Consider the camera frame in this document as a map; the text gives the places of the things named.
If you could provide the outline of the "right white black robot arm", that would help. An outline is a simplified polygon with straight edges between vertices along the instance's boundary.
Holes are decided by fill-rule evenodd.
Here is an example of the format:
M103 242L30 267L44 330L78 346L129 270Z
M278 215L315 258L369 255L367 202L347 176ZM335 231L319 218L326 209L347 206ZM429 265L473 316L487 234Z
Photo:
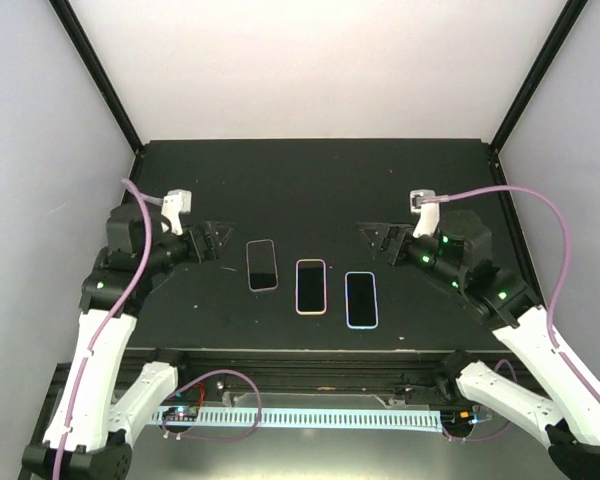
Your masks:
M542 387L536 394L464 351L442 364L437 396L495 411L546 448L570 479L600 479L600 381L547 327L548 312L524 279L493 261L492 233L470 211L423 213L416 224L361 222L374 255L412 265L456 295Z

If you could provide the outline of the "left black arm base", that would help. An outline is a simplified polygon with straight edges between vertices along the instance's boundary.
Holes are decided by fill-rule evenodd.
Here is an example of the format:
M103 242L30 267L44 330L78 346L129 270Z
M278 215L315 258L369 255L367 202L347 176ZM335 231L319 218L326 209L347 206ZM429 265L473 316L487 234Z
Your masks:
M168 396L169 400L184 402L219 401L225 392L227 375L215 375L197 382L179 385Z

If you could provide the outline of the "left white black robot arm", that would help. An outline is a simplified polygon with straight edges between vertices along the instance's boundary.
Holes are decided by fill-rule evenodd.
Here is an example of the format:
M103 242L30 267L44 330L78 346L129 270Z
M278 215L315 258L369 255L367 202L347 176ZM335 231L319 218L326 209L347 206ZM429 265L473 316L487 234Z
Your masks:
M154 279L183 263L220 257L234 226L182 225L178 212L128 203L106 222L107 244L82 284L79 335L62 397L41 441L22 465L41 479L123 479L133 445L158 406L187 397L195 376L186 356L157 349L123 393L114 397L127 343Z

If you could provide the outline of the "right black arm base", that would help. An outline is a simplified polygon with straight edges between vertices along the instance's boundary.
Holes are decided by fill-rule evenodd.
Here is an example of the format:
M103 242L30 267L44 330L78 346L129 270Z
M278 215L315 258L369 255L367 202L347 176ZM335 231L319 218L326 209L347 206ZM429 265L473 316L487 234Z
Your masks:
M443 373L405 373L402 389L409 400L421 400L427 404L451 405L459 401L455 383Z

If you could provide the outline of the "left small circuit board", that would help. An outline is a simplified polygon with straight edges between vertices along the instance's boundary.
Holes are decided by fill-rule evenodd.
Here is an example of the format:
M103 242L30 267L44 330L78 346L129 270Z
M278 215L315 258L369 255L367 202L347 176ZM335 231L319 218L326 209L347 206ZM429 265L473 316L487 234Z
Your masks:
M163 422L194 422L198 416L198 408L191 406L172 406L162 413Z

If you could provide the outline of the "small circuit board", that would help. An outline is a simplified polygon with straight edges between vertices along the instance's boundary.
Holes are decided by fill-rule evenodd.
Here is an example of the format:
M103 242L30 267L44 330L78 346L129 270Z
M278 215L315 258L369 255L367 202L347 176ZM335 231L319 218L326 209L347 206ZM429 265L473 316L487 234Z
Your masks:
M198 416L198 408L191 406L172 406L162 413L163 422L194 422Z
M491 421L493 413L490 410L458 410L443 411L441 413L441 422L445 427L476 425Z

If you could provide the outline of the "right small circuit board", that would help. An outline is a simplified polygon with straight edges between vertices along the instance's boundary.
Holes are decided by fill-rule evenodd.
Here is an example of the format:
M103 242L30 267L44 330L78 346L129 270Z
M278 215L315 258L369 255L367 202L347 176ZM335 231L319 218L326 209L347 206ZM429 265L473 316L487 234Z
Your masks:
M445 427L476 425L491 421L493 413L490 410L458 410L443 411L441 413L441 422Z

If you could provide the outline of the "black front frame rail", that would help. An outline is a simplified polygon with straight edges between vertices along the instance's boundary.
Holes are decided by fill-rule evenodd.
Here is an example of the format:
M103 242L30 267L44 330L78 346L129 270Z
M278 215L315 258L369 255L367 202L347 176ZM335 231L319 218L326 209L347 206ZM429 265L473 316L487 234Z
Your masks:
M120 399L154 352L126 348L114 397ZM169 400L159 406L255 407L373 410L470 410L482 405L459 396L451 405L409 400L402 389L405 373L443 373L443 362L456 351L273 351L177 350L186 356L188 381L226 374L227 385L219 401ZM466 352L499 375L542 394L544 391L522 362L510 352ZM161 426L169 436L182 437L182 427ZM443 426L441 433L465 439L474 425Z

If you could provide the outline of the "left black corner post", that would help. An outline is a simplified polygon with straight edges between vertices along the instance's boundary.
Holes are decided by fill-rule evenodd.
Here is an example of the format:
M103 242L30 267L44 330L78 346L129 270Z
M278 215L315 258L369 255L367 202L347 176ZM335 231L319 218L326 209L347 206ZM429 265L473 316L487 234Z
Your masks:
M68 35L74 49L97 87L134 154L143 151L143 143L121 102L95 48L68 0L49 0L54 13Z

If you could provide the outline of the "black corner post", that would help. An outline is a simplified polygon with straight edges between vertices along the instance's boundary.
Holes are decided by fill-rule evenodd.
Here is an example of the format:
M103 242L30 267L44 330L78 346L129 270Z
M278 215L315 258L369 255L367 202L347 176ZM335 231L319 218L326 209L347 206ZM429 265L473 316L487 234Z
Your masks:
M500 153L503 150L588 3L588 0L568 0L565 2L490 142L490 149L493 152Z
M95 48L68 0L49 0L54 13L68 35L74 49L97 87L134 154L143 151L143 143L121 102Z

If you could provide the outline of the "right black corner post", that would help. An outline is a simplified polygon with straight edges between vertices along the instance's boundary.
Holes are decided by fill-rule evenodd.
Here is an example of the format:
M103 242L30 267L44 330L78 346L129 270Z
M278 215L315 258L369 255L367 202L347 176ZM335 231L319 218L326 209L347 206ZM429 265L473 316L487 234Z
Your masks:
M568 0L565 2L490 142L490 149L493 152L500 153L503 150L588 3L588 0Z

